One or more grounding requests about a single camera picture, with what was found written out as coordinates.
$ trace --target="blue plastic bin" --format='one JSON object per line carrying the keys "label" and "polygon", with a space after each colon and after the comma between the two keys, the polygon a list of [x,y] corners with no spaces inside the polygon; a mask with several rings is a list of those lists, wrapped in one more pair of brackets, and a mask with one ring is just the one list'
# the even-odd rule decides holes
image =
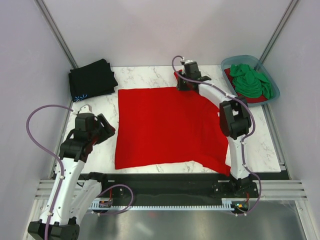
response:
{"label": "blue plastic bin", "polygon": [[250,67],[255,69],[257,72],[264,73],[268,77],[268,79],[271,83],[271,87],[273,90],[273,98],[270,98],[270,99],[263,101],[263,102],[248,103],[249,107],[268,104],[268,103],[276,100],[277,98],[279,98],[280,91],[279,91],[279,88],[277,87],[275,81],[269,75],[269,73],[267,72],[265,67],[262,65],[262,63],[257,58],[255,58],[254,56],[250,56],[250,55],[233,56],[233,57],[229,57],[221,62],[221,69],[222,69],[222,74],[223,74],[224,80],[226,81],[226,84],[228,85],[229,89],[231,90],[231,92],[234,95],[238,96],[238,94],[236,93],[235,89],[231,85],[231,83],[227,77],[227,74],[225,72],[225,70],[229,69],[232,64],[235,64],[235,65],[248,64]]}

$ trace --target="green cloth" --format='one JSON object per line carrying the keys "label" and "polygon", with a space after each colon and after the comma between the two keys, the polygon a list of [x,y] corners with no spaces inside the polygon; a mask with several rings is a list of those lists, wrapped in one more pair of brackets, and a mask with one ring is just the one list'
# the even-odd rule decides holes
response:
{"label": "green cloth", "polygon": [[257,72],[248,64],[232,65],[230,76],[233,77],[232,84],[235,91],[248,98],[258,98],[261,95],[266,99],[274,96],[271,83],[263,72]]}

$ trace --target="black cloth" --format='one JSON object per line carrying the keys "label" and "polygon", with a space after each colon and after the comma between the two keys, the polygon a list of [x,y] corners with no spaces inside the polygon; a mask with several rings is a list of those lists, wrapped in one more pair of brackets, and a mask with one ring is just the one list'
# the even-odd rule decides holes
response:
{"label": "black cloth", "polygon": [[115,73],[105,59],[89,65],[71,69],[69,73],[70,93],[74,102],[115,92],[118,86]]}

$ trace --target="metal frame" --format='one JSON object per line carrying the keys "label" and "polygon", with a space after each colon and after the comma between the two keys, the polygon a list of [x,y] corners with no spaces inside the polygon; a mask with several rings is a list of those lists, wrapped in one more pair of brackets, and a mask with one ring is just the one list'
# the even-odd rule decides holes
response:
{"label": "metal frame", "polygon": [[274,44],[276,43],[279,35],[281,34],[282,30],[284,29],[287,21],[289,20],[289,17],[291,16],[291,14],[293,13],[294,9],[296,8],[298,2],[300,0],[291,0],[291,2],[289,3],[288,7],[286,8],[280,22],[278,23],[278,25],[276,26],[272,37],[270,38],[268,44],[266,45],[261,57],[260,57],[260,62],[264,63],[265,60],[267,59],[270,51],[272,50]]}
{"label": "metal frame", "polygon": [[36,3],[36,5],[39,7],[43,17],[45,18],[46,22],[48,23],[49,27],[51,28],[51,31],[53,33],[53,35],[55,36],[55,38],[57,39],[58,43],[60,44],[62,50],[64,51],[66,57],[68,58],[70,64],[72,65],[72,67],[74,69],[78,68],[77,62],[74,59],[66,41],[64,40],[57,24],[55,23],[53,17],[51,16],[47,5],[45,4],[45,2],[43,0],[34,0],[34,2]]}
{"label": "metal frame", "polygon": [[[35,200],[48,200],[53,189],[55,180],[41,180],[35,194]],[[299,180],[262,180],[261,201],[307,201],[302,182]],[[73,196],[76,197],[81,191],[80,186],[76,186]],[[243,201],[242,198],[224,198],[227,201]]]}
{"label": "metal frame", "polygon": [[[43,0],[34,0],[36,4],[38,5],[40,11],[42,12],[45,20],[49,24],[53,34],[55,35],[57,41],[59,42],[61,48],[63,49],[66,57],[68,58],[70,64],[73,66],[73,68],[77,68],[78,65],[73,58],[73,55],[68,48],[67,43],[65,42],[61,32],[59,31],[59,28],[57,27],[54,19],[52,18],[46,4]],[[267,59],[269,53],[271,52],[276,40],[278,39],[279,35],[281,34],[282,30],[284,29],[284,26],[286,25],[287,21],[289,20],[289,17],[293,13],[294,9],[298,5],[299,0],[291,0],[287,9],[285,10],[279,24],[277,25],[275,31],[273,32],[266,48],[264,49],[260,61],[262,63],[265,62]],[[272,142],[275,147],[275,151],[279,160],[280,168],[282,171],[286,171],[286,156],[283,152],[282,144],[279,138],[279,133],[277,130],[277,127],[275,125],[275,121],[273,119],[273,115],[271,112],[271,108],[269,105],[264,105],[262,107],[266,122],[268,124],[268,128],[271,134]],[[61,132],[61,138],[60,142],[57,145],[56,153],[58,152],[59,145],[62,143],[64,138],[64,133],[66,131],[66,126],[68,123],[69,118],[69,112],[66,115],[65,123]],[[52,172],[50,177],[53,176],[54,173],[54,167],[52,167]],[[32,207],[31,215],[29,218],[29,221],[37,220],[44,208],[44,206],[47,203],[47,200],[49,198],[49,195],[52,190],[54,180],[41,180],[38,190],[36,192],[34,204]],[[315,221],[312,217],[312,211],[310,208],[309,201],[307,199],[307,195],[304,191],[302,182],[299,180],[263,180],[262,181],[262,197],[261,201],[295,201],[296,207],[298,209],[299,217],[303,226],[303,230],[305,232],[305,235],[308,240],[320,240],[318,230],[315,225]],[[78,194],[80,191],[80,187],[76,187],[74,190],[74,196]],[[29,239],[27,232],[25,232],[23,239]]]}

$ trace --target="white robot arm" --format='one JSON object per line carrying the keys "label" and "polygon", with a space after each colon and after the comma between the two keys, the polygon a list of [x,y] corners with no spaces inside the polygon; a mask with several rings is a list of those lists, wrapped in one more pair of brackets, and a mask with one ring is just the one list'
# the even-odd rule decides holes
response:
{"label": "white robot arm", "polygon": [[78,239],[80,223],[91,203],[102,191],[103,174],[92,172],[80,193],[73,199],[77,181],[93,145],[115,134],[115,129],[102,114],[95,116],[89,106],[81,109],[75,119],[75,128],[60,146],[63,174],[59,168],[39,221],[29,223],[28,233],[36,240]]}
{"label": "white robot arm", "polygon": [[[218,108],[221,103],[230,101],[230,99],[228,99],[224,94],[222,94],[215,88],[205,84],[199,85],[199,94],[207,98],[208,100],[210,100]],[[243,160],[242,160],[241,145],[242,145],[242,139],[244,136],[245,135],[241,135],[236,139],[233,139],[231,136],[227,136],[227,139],[229,142],[229,148],[230,148],[230,156],[231,156],[230,174],[235,179],[244,179],[249,176],[249,172],[245,169],[243,165]],[[244,145],[244,154],[246,154],[246,152],[247,152],[246,145]]]}

